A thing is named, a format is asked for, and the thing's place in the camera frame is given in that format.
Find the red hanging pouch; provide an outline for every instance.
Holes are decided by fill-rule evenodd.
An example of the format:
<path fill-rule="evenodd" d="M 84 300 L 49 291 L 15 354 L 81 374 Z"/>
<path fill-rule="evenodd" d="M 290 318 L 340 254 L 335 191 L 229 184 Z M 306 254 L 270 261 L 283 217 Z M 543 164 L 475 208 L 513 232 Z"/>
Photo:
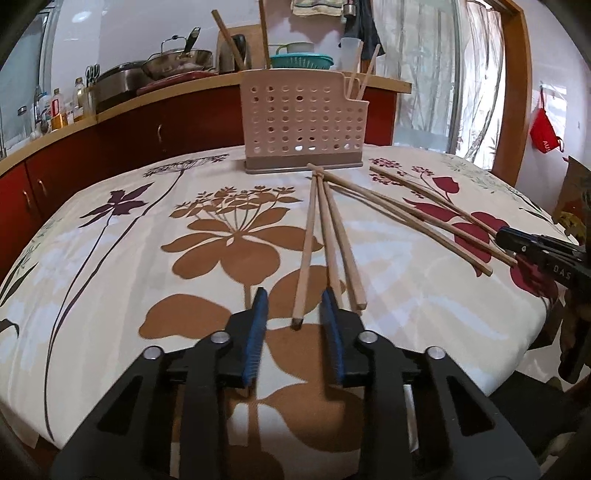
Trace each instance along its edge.
<path fill-rule="evenodd" d="M 546 114 L 546 104 L 544 100 L 544 90 L 540 90 L 541 107 L 535 116 L 534 124 L 531 127 L 530 136 L 534 147 L 542 153 L 548 153 L 555 148 L 564 151 L 564 142 L 562 138 L 556 136 L 554 128 Z"/>

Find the silver screw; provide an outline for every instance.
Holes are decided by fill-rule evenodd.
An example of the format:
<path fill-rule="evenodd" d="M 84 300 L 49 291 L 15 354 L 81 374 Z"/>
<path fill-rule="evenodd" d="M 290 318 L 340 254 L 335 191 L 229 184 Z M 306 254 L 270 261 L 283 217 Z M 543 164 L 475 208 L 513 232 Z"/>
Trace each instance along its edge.
<path fill-rule="evenodd" d="M 430 346 L 427 349 L 427 355 L 433 358 L 434 360 L 441 360 L 445 357 L 445 350 L 440 346 Z"/>
<path fill-rule="evenodd" d="M 230 335 L 228 332 L 215 332 L 212 333 L 212 342 L 213 343 L 226 343 L 230 339 Z"/>
<path fill-rule="evenodd" d="M 146 350 L 144 350 L 144 358 L 147 360 L 156 360 L 162 350 L 157 346 L 149 346 Z"/>
<path fill-rule="evenodd" d="M 363 343 L 374 343 L 378 340 L 378 334 L 371 330 L 364 330 L 359 334 L 359 340 Z"/>

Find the wooden chopstick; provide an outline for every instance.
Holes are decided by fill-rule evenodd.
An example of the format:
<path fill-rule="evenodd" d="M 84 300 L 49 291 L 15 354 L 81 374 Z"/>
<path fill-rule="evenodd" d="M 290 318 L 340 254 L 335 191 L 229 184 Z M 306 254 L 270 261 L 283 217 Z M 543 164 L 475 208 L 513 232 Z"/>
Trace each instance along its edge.
<path fill-rule="evenodd" d="M 349 190 L 353 190 L 354 192 L 360 193 L 368 200 L 371 200 L 372 202 L 384 208 L 385 210 L 405 220 L 407 224 L 413 227 L 415 230 L 418 230 L 419 232 L 424 233 L 425 235 L 433 238 L 436 242 L 440 243 L 447 249 L 459 255 L 472 266 L 483 272 L 485 275 L 489 277 L 492 275 L 492 268 L 486 265 L 482 260 L 472 255 L 468 250 L 463 248 L 461 245 L 458 245 L 457 243 L 453 242 L 442 233 L 437 232 L 436 230 L 428 226 L 426 223 L 422 223 L 420 220 L 417 220 L 417 218 L 415 218 L 413 215 L 410 215 L 409 213 L 396 207 L 390 202 L 382 200 L 380 197 L 373 194 L 370 190 L 363 188 L 351 181 L 342 179 L 337 175 L 333 175 L 332 173 L 324 170 L 322 167 L 312 165 L 311 163 L 308 163 L 307 167 L 311 170 L 314 170 L 317 173 L 322 173 L 324 175 L 324 178 L 326 178 L 326 180 L 328 181 L 331 181 L 332 183 L 336 183 L 337 185 L 341 185 L 342 187 L 345 187 Z"/>
<path fill-rule="evenodd" d="M 340 292 L 339 270 L 336 263 L 335 238 L 331 229 L 330 212 L 326 192 L 323 187 L 322 175 L 315 175 L 318 190 L 318 205 L 320 209 L 320 225 L 324 238 L 324 254 L 326 255 L 326 267 L 329 269 L 329 286 L 333 289 L 336 303 L 343 308 L 343 299 Z"/>
<path fill-rule="evenodd" d="M 363 50 L 363 40 L 357 46 L 357 52 L 355 53 L 355 68 L 353 72 L 351 72 L 351 78 L 349 79 L 349 84 L 347 85 L 347 93 L 345 94 L 345 98 L 351 98 L 351 92 L 353 91 L 353 84 L 355 83 L 355 78 L 357 77 L 357 68 L 359 62 L 361 61 L 361 51 Z"/>
<path fill-rule="evenodd" d="M 404 185 L 405 187 L 413 189 L 415 192 L 419 192 L 422 195 L 425 195 L 425 197 L 430 198 L 434 202 L 437 202 L 441 205 L 445 205 L 447 208 L 453 210 L 462 218 L 468 220 L 470 223 L 474 223 L 475 225 L 478 225 L 485 232 L 488 232 L 488 234 L 492 235 L 493 238 L 496 238 L 496 230 L 489 227 L 484 222 L 481 222 L 478 218 L 470 215 L 470 213 L 466 212 L 465 210 L 462 210 L 460 207 L 456 207 L 453 203 L 450 203 L 446 199 L 443 199 L 440 196 L 435 195 L 433 192 L 427 190 L 422 185 L 419 185 L 418 183 L 414 183 L 412 180 L 407 180 L 404 177 L 401 177 L 400 175 L 396 175 L 395 173 L 391 173 L 389 171 L 386 171 L 383 168 L 376 167 L 375 165 L 370 165 L 369 169 L 371 171 L 379 173 L 380 175 L 388 177 L 391 180 L 397 181 L 397 182 L 401 183 L 402 185 Z"/>
<path fill-rule="evenodd" d="M 267 36 L 267 15 L 265 14 L 264 0 L 259 0 L 259 17 L 261 19 L 262 48 L 265 55 L 265 66 L 271 68 L 271 57 L 269 56 L 269 38 Z"/>
<path fill-rule="evenodd" d="M 365 93 L 365 88 L 368 85 L 369 75 L 371 75 L 371 72 L 374 69 L 375 62 L 378 57 L 378 52 L 381 47 L 382 46 L 379 43 L 375 46 L 374 54 L 371 56 L 371 61 L 369 62 L 368 71 L 365 74 L 365 78 L 363 79 L 363 83 L 361 84 L 361 88 L 359 89 L 359 92 L 357 93 L 356 100 L 361 100 L 363 98 L 363 94 Z"/>
<path fill-rule="evenodd" d="M 306 235 L 304 237 L 304 248 L 301 254 L 300 276 L 295 290 L 296 298 L 291 319 L 291 326 L 295 330 L 301 328 L 301 324 L 304 322 L 304 315 L 306 314 L 306 297 L 308 293 L 308 280 L 310 278 L 310 262 L 312 259 L 317 191 L 318 184 L 316 178 L 312 177 L 312 181 L 310 182 L 310 203 L 308 204 L 308 217 L 306 219 Z"/>
<path fill-rule="evenodd" d="M 510 267 L 514 267 L 515 265 L 517 265 L 517 260 L 515 258 L 507 255 L 505 252 L 501 250 L 494 248 L 492 245 L 483 242 L 482 240 L 476 238 L 468 232 L 460 230 L 458 227 L 450 225 L 449 223 L 444 222 L 443 220 L 440 220 L 439 218 L 434 217 L 433 215 L 429 215 L 428 213 L 425 213 L 417 208 L 411 207 L 410 205 L 407 205 L 404 202 L 400 202 L 399 200 L 390 198 L 387 195 L 384 195 L 380 192 L 376 192 L 375 190 L 371 190 L 371 192 L 374 195 L 380 197 L 382 200 L 386 200 L 387 202 L 393 203 L 402 210 L 407 211 L 411 215 L 420 218 L 421 220 L 424 220 L 426 222 L 429 222 L 432 225 L 438 226 L 439 228 L 453 233 L 454 235 L 463 238 L 465 241 L 470 242 L 473 245 L 476 245 L 478 248 L 480 248 L 480 250 L 490 253 L 493 257 L 501 260 L 503 263 L 509 265 Z"/>
<path fill-rule="evenodd" d="M 213 15 L 213 19 L 217 23 L 217 27 L 220 29 L 220 32 L 222 32 L 223 38 L 226 40 L 228 47 L 230 47 L 230 49 L 232 50 L 232 54 L 234 55 L 234 60 L 236 60 L 236 64 L 238 65 L 238 70 L 244 70 L 244 68 L 245 68 L 244 62 L 242 61 L 242 57 L 240 56 L 240 52 L 238 51 L 238 47 L 236 46 L 236 44 L 232 40 L 232 37 L 230 36 L 230 32 L 226 28 L 226 25 L 224 24 L 222 17 L 220 17 L 220 14 L 217 10 L 212 10 L 212 15 Z"/>
<path fill-rule="evenodd" d="M 333 220 L 333 226 L 335 227 L 335 234 L 340 246 L 340 253 L 343 257 L 345 274 L 349 277 L 349 284 L 351 285 L 354 303 L 359 310 L 365 310 L 368 306 L 368 302 L 365 295 L 365 289 L 361 283 L 359 269 L 357 268 L 357 263 L 353 256 L 353 249 L 351 248 L 351 243 L 347 237 L 347 230 L 343 224 L 343 218 L 341 217 L 339 208 L 335 202 L 335 197 L 332 194 L 330 186 L 326 182 L 324 182 L 324 192 L 326 193 L 326 199 L 328 200 L 329 212 Z"/>

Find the floral tablecloth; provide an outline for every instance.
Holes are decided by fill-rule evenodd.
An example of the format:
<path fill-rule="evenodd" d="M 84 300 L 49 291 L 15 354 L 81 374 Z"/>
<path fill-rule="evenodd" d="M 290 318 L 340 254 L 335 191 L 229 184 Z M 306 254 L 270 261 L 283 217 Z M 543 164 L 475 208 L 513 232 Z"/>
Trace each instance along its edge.
<path fill-rule="evenodd" d="M 230 459 L 253 478 L 340 479 L 355 471 L 362 427 L 356 391 L 324 383 L 318 320 L 326 267 L 316 222 L 304 326 L 289 328 L 310 173 L 250 176 L 244 148 L 184 155 L 98 183 L 39 231 L 0 287 L 0 401 L 15 429 L 63 446 L 149 345 L 186 348 L 269 292 L 256 393 L 228 392 Z M 526 197 L 463 160 L 371 147 L 337 173 L 404 199 L 485 242 L 483 230 L 379 174 L 412 178 L 498 229 L 566 237 Z M 514 370 L 540 331 L 554 283 L 509 268 L 480 275 L 429 237 L 335 193 L 367 291 L 363 322 L 397 345 L 440 345 L 486 392 Z M 344 303 L 348 298 L 345 276 Z"/>

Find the teal colander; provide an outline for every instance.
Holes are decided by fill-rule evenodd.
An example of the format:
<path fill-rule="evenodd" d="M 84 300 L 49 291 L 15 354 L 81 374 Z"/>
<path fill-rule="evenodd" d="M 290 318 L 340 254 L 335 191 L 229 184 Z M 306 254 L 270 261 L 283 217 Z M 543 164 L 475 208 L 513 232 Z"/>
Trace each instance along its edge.
<path fill-rule="evenodd" d="M 271 66 L 274 69 L 319 69 L 328 70 L 333 59 L 320 53 L 283 53 L 271 55 Z"/>

